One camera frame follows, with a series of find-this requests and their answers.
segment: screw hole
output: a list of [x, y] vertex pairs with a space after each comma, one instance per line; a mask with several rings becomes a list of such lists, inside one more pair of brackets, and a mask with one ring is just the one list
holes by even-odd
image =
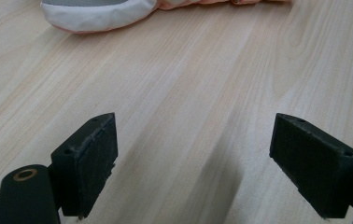
[[37, 170], [36, 169], [26, 169], [26, 170], [23, 170], [23, 171], [20, 171], [20, 172], [16, 173], [13, 176], [13, 179], [15, 181], [24, 181], [24, 180], [32, 178], [36, 174], [37, 174]]
[[64, 150], [64, 153], [65, 153], [66, 155], [71, 154], [72, 152], [73, 152], [72, 149], [66, 149], [66, 150]]
[[352, 156], [352, 153], [351, 153], [351, 152], [348, 152], [348, 151], [345, 151], [343, 154], [344, 154], [345, 156]]

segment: stuffed object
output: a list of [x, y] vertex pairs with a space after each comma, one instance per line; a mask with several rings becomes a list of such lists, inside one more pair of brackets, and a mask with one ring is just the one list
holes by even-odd
[[261, 0], [42, 0], [41, 6], [46, 20], [53, 26], [71, 33], [94, 33], [129, 25], [157, 8], [172, 9], [227, 1], [243, 5]]

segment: light wooden surface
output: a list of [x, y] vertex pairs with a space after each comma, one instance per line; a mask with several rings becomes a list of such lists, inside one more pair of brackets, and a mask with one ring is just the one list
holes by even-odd
[[0, 0], [0, 181], [108, 112], [120, 156], [82, 223], [351, 223], [352, 208], [320, 218], [268, 154], [276, 112], [353, 147], [353, 1], [185, 7], [70, 35], [39, 1]]

